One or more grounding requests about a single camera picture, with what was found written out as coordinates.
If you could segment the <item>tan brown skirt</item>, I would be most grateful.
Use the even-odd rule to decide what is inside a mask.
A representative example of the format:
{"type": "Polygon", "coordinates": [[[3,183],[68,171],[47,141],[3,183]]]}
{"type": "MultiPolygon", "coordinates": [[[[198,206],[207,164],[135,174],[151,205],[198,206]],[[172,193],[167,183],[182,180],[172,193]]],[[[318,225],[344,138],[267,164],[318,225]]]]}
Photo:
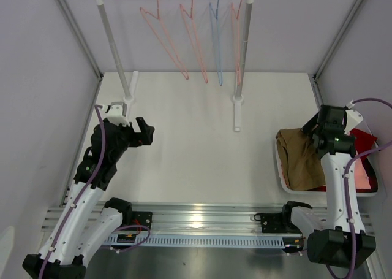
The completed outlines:
{"type": "Polygon", "coordinates": [[[326,185],[312,139],[300,128],[279,130],[276,145],[284,181],[289,189],[310,191],[326,185]]]}

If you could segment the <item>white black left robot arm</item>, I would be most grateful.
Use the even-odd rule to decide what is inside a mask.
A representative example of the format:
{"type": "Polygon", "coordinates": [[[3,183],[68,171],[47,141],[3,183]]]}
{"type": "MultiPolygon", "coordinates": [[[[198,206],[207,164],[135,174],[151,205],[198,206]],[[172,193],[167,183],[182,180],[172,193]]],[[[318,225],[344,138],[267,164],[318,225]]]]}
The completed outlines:
{"type": "Polygon", "coordinates": [[[132,124],[115,125],[100,119],[74,176],[69,199],[55,228],[38,254],[29,254],[23,268],[31,278],[84,278],[87,266],[115,230],[133,222],[132,204],[112,197],[90,227],[86,223],[117,172],[117,163],[128,148],[151,145],[154,127],[143,117],[132,124]]]}

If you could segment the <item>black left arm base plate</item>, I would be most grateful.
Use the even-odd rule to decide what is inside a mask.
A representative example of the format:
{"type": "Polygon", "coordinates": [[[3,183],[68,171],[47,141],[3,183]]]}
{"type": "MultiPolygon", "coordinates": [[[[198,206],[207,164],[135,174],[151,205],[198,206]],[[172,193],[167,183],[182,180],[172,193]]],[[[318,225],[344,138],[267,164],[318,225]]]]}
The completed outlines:
{"type": "Polygon", "coordinates": [[[133,211],[131,225],[142,225],[151,229],[153,213],[148,211],[133,211]]]}

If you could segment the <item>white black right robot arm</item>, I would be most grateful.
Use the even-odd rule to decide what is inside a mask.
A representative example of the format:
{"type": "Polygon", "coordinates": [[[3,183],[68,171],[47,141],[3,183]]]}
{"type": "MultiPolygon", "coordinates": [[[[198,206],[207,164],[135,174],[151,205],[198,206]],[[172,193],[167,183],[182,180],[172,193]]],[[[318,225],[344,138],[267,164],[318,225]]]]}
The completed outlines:
{"type": "Polygon", "coordinates": [[[358,159],[355,137],[345,131],[347,107],[322,105],[302,128],[311,137],[326,181],[327,218],[314,215],[309,204],[288,201],[279,223],[287,232],[301,231],[310,262],[355,269],[376,249],[367,235],[356,198],[353,165],[358,159]]]}

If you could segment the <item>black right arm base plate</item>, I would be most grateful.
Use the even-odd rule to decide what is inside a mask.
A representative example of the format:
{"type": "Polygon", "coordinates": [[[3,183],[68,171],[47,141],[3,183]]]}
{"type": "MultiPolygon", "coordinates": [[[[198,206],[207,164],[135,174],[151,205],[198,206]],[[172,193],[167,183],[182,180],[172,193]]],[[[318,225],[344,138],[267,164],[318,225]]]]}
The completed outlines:
{"type": "Polygon", "coordinates": [[[283,213],[256,213],[254,220],[260,223],[261,230],[267,234],[300,234],[283,213]]]}

